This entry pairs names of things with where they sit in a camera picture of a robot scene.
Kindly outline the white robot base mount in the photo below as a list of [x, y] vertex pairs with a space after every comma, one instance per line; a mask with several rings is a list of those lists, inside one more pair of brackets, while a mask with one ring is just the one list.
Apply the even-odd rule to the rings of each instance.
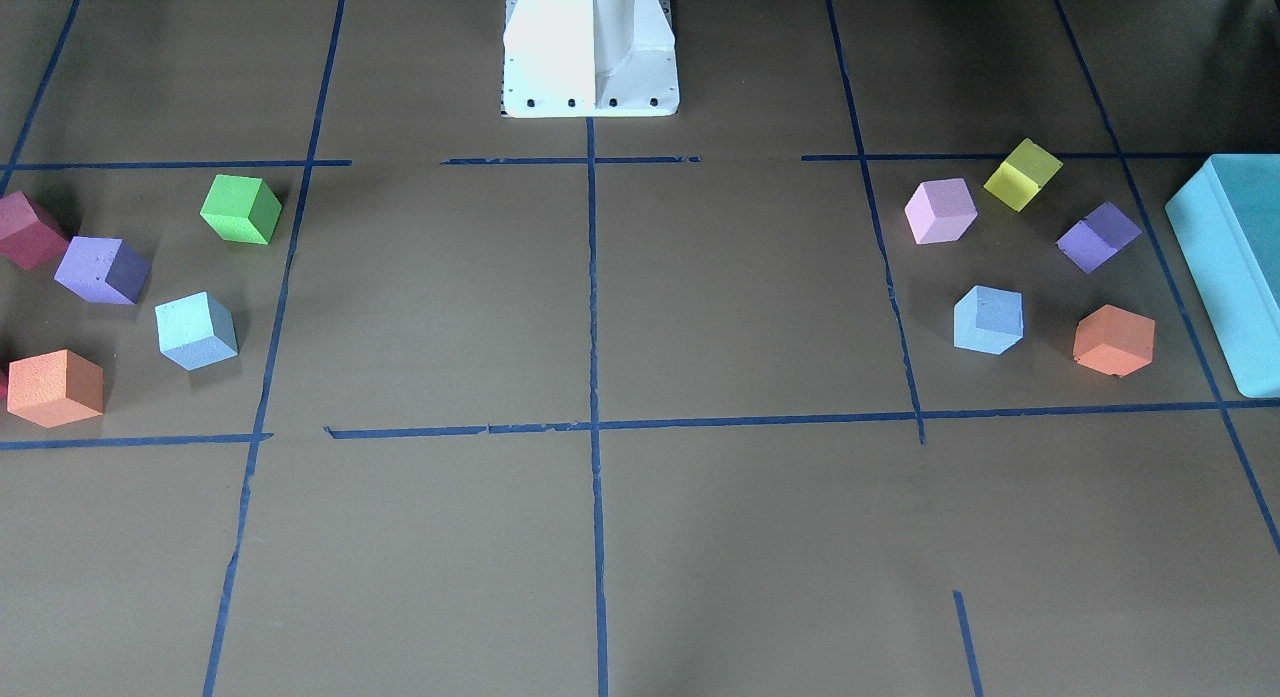
[[672, 0], [506, 0], [502, 113], [516, 119], [677, 113]]

